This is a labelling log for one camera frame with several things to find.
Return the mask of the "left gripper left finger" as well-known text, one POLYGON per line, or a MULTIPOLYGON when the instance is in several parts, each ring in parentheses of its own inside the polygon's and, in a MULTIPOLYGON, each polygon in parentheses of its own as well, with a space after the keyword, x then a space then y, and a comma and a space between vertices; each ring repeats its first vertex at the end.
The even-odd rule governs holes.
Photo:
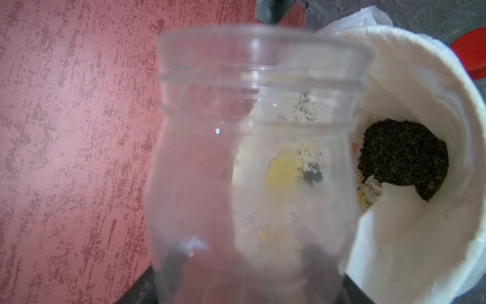
POLYGON ((187 259, 188 255, 182 247, 169 247, 162 258, 162 264, 156 269, 149 266, 116 304, 172 303, 187 259))

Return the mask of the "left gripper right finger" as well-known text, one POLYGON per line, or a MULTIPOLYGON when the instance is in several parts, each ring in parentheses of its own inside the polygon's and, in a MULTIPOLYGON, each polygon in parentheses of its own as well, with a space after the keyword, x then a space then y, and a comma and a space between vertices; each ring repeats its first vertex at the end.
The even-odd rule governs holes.
POLYGON ((372 303, 347 275, 340 274, 337 260, 319 244, 305 244, 301 259, 307 303, 372 303))

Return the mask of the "jar red lid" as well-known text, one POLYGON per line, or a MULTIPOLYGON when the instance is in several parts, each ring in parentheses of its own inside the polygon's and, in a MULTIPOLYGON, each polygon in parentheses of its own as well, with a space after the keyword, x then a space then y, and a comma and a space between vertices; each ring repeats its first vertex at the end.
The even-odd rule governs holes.
POLYGON ((454 41, 451 45, 467 74, 474 80, 486 74, 486 27, 475 29, 454 41))

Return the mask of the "dark tea leaves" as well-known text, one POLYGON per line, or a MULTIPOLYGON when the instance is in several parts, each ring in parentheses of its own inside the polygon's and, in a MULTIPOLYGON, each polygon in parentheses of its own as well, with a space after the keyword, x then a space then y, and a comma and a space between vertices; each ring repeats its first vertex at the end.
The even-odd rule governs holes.
POLYGON ((386 119, 365 130, 358 170, 362 182, 414 186, 425 201, 439 191, 449 168, 448 147, 424 125, 386 119))

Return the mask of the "white printed bin liner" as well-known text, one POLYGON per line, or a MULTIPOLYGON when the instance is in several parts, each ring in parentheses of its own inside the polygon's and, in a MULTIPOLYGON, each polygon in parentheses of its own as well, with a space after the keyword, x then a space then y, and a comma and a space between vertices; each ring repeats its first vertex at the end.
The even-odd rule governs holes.
POLYGON ((485 274, 485 102, 458 57, 425 34, 395 27, 375 6, 320 34, 365 43, 373 62, 358 103, 353 153, 367 127, 417 122, 446 142, 449 170, 425 201, 412 186, 358 188, 361 218, 347 274, 374 303, 451 303, 485 274))

